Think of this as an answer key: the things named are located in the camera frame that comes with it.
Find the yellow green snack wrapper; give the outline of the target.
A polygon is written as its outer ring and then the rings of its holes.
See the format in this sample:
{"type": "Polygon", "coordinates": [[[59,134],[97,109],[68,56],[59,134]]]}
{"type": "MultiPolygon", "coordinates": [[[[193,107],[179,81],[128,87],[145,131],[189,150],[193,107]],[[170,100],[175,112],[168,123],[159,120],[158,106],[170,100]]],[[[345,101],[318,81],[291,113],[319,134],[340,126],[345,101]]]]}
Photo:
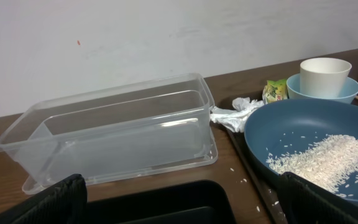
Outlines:
{"type": "Polygon", "coordinates": [[[267,80],[262,92],[262,100],[265,104],[288,99],[287,80],[267,80]]]}

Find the pile of white rice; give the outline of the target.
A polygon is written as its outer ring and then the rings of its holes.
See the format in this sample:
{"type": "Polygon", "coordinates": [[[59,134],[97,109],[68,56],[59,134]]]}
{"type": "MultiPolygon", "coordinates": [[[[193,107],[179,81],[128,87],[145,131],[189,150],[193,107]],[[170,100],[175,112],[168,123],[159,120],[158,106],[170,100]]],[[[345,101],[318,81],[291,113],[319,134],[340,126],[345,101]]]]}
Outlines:
{"type": "Polygon", "coordinates": [[[354,136],[326,135],[303,152],[270,152],[265,162],[278,174],[294,173],[339,197],[358,197],[358,139],[354,136]]]}

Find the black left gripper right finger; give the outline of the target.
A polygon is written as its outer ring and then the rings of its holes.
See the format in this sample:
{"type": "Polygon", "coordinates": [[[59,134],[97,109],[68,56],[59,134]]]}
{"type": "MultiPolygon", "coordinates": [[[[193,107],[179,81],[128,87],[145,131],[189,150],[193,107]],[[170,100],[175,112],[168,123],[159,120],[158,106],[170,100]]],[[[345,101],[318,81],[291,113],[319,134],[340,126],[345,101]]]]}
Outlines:
{"type": "Polygon", "coordinates": [[[277,196],[288,223],[358,223],[356,205],[294,173],[279,176],[277,196]]]}

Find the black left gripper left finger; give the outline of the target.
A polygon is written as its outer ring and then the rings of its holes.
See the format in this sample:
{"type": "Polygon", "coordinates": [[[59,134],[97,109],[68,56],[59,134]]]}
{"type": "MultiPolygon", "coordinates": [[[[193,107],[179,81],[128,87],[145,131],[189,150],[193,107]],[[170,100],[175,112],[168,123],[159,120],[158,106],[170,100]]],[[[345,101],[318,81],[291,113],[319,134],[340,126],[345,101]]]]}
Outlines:
{"type": "Polygon", "coordinates": [[[73,174],[2,212],[0,224],[83,223],[87,196],[84,178],[73,174]]]}

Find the white tissue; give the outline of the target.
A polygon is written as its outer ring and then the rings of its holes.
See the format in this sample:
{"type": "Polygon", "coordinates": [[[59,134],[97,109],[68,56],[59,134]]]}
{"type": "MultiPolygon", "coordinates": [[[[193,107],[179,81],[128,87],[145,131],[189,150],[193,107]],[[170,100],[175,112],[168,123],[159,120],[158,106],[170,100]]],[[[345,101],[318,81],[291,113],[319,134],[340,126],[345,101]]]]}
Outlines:
{"type": "Polygon", "coordinates": [[[234,133],[243,133],[249,116],[263,105],[262,100],[251,100],[249,97],[236,98],[232,101],[234,110],[221,109],[215,106],[211,110],[210,120],[213,123],[223,125],[234,133]]]}

